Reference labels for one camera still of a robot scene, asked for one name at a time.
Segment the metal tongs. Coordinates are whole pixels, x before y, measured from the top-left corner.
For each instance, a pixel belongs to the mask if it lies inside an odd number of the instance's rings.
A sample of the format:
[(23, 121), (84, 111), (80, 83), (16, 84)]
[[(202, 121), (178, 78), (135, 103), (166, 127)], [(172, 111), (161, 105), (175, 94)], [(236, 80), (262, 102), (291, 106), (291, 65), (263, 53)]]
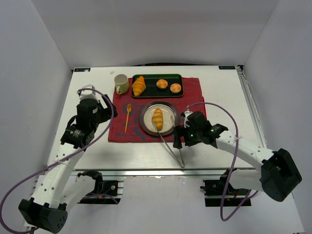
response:
[(158, 135), (160, 136), (161, 140), (163, 141), (163, 143), (165, 144), (165, 146), (169, 149), (170, 153), (172, 154), (172, 156), (176, 159), (176, 161), (179, 163), (179, 165), (184, 168), (184, 164), (182, 163), (182, 161), (180, 159), (178, 159), (177, 155), (173, 152), (173, 150), (170, 148), (170, 146), (168, 145), (168, 143), (164, 140), (163, 136), (161, 135), (160, 131), (158, 131), (155, 127), (155, 125), (153, 124), (156, 132), (158, 133)]

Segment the small striped croissant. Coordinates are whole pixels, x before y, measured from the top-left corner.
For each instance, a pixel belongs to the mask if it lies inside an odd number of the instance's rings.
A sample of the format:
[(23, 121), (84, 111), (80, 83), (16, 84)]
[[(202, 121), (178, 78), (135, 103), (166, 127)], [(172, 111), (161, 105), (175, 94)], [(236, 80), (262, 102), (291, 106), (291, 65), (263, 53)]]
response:
[(158, 131), (163, 128), (163, 112), (161, 109), (156, 108), (152, 115), (152, 122)]

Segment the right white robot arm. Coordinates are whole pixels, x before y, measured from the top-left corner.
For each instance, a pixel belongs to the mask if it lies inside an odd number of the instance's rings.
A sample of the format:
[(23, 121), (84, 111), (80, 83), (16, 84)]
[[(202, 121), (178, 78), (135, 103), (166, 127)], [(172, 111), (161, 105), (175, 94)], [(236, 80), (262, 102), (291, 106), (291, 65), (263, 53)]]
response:
[(184, 124), (174, 127), (174, 148), (204, 143), (236, 155), (253, 166), (253, 170), (227, 169), (221, 175), (221, 184), (228, 183), (229, 191), (262, 191), (273, 200), (282, 202), (302, 181), (292, 156), (285, 149), (274, 151), (238, 139), (227, 127), (212, 125), (200, 111), (184, 113), (183, 117)]

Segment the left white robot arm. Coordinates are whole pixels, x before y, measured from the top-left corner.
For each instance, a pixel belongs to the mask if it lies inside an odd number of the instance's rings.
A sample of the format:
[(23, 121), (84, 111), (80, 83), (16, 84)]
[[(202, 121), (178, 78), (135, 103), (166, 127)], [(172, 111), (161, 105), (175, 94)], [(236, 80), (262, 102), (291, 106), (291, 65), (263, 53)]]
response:
[(64, 227), (69, 211), (86, 195), (103, 191), (102, 174), (87, 170), (68, 189), (65, 185), (75, 165), (85, 153), (99, 124), (117, 117), (115, 105), (107, 95), (102, 96), (104, 108), (94, 94), (80, 98), (77, 114), (70, 118), (61, 137), (56, 166), (51, 168), (29, 200), (23, 199), (19, 211), (25, 221), (37, 228), (57, 234)]

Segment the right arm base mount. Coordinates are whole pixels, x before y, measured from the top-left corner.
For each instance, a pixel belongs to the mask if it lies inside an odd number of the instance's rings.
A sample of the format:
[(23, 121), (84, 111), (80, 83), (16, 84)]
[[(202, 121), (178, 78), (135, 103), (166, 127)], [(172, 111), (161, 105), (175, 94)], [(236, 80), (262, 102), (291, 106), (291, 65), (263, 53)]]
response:
[[(203, 186), (200, 186), (200, 189), (204, 192), (206, 207), (220, 207), (224, 187), (225, 182), (221, 180), (203, 181)], [(237, 190), (229, 185), (225, 195), (224, 207), (238, 206), (247, 192), (246, 189)]]

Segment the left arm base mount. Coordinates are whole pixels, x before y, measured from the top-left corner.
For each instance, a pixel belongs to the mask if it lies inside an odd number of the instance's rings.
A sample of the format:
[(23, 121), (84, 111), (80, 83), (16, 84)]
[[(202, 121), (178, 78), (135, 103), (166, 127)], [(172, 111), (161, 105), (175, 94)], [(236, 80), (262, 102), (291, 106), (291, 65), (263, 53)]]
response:
[(105, 180), (103, 182), (103, 189), (99, 194), (93, 196), (88, 194), (81, 199), (79, 204), (115, 205), (120, 202), (122, 193), (123, 181)]

